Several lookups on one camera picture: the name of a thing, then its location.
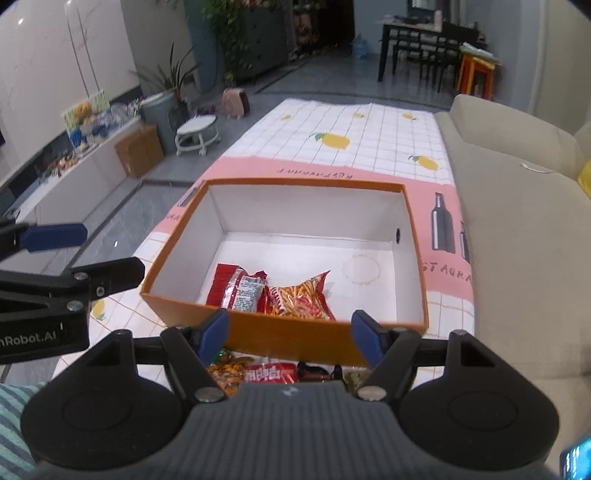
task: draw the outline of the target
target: gray trash can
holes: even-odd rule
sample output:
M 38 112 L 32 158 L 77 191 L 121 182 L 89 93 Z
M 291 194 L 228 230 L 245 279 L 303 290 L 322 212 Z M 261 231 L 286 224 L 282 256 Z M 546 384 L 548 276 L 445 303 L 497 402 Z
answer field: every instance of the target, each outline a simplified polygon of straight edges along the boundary
M 139 104 L 139 111 L 144 122 L 156 125 L 160 144 L 165 154 L 177 151 L 177 146 L 174 143 L 177 133 L 170 127 L 168 121 L 168 114 L 175 109 L 178 109 L 178 100 L 174 90 L 152 95 Z

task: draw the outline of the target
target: snack pile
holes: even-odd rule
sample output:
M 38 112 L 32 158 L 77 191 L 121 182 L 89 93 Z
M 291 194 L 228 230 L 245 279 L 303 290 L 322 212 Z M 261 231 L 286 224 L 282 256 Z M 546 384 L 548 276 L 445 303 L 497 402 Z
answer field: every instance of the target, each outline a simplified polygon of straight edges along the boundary
M 207 371 L 220 385 L 228 397 L 238 393 L 243 383 L 295 384 L 299 382 L 341 381 L 351 391 L 355 386 L 348 384 L 343 368 L 310 365 L 306 362 L 293 362 L 243 356 L 223 349 Z
M 329 273 L 299 285 L 276 287 L 268 284 L 263 271 L 249 275 L 238 265 L 218 264 L 207 305 L 240 312 L 335 320 L 324 297 L 324 281 Z

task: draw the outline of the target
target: red snack package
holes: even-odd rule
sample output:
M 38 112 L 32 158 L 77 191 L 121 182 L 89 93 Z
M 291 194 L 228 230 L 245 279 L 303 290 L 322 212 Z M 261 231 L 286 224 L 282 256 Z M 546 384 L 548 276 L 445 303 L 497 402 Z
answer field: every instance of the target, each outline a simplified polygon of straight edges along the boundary
M 244 372 L 247 383 L 297 383 L 297 367 L 288 362 L 249 365 Z
M 266 305 L 263 271 L 249 275 L 238 265 L 218 264 L 207 305 L 240 312 L 264 312 Z
M 324 298 L 324 281 L 330 273 L 321 273 L 292 287 L 267 286 L 267 313 L 303 319 L 335 320 Z

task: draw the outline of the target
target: yellow pillow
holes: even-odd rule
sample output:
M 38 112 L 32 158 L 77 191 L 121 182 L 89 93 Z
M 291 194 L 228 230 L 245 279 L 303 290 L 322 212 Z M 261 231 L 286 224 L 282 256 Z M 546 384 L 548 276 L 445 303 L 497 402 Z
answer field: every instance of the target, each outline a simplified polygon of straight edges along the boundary
M 591 160 L 585 164 L 577 177 L 577 181 L 585 193 L 591 197 Z

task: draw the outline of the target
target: pink backpack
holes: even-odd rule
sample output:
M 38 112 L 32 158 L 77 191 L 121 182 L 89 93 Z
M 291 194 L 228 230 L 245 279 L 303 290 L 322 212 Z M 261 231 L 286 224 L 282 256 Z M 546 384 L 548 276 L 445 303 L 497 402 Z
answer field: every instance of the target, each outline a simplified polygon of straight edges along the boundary
M 246 93 L 241 88 L 227 88 L 222 95 L 222 112 L 224 115 L 240 118 L 251 111 Z

